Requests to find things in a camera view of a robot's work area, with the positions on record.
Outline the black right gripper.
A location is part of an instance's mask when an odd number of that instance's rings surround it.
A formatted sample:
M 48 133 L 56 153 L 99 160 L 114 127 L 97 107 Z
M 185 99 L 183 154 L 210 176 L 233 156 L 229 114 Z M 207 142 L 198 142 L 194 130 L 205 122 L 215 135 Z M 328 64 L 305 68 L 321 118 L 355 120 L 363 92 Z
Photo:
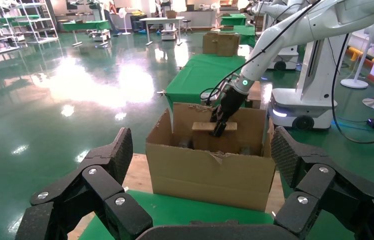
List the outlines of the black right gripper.
M 220 101 L 220 105 L 216 106 L 211 113 L 210 122 L 216 123 L 215 128 L 211 132 L 213 137 L 221 137 L 226 129 L 226 121 L 237 112 L 246 100 L 248 94 L 238 92 L 230 87 L 224 97 Z

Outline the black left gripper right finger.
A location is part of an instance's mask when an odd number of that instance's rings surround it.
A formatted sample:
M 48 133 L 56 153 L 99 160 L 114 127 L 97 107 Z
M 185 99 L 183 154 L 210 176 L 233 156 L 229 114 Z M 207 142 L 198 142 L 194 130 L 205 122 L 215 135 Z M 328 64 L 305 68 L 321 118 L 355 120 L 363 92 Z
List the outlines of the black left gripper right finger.
M 278 126 L 271 157 L 293 192 L 274 224 L 303 240 L 321 211 L 331 213 L 357 240 L 374 240 L 374 182 L 337 165 L 320 147 L 300 143 Z

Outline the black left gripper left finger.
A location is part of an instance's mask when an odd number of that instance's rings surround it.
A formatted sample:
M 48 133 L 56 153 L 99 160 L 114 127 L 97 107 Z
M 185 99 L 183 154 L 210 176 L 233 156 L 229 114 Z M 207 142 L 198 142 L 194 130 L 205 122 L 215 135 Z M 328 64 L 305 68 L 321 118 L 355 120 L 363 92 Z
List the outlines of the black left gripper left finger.
M 131 130 L 91 149 L 80 165 L 35 192 L 16 232 L 17 240 L 66 240 L 89 213 L 116 240 L 135 240 L 152 228 L 152 217 L 123 188 L 133 157 Z

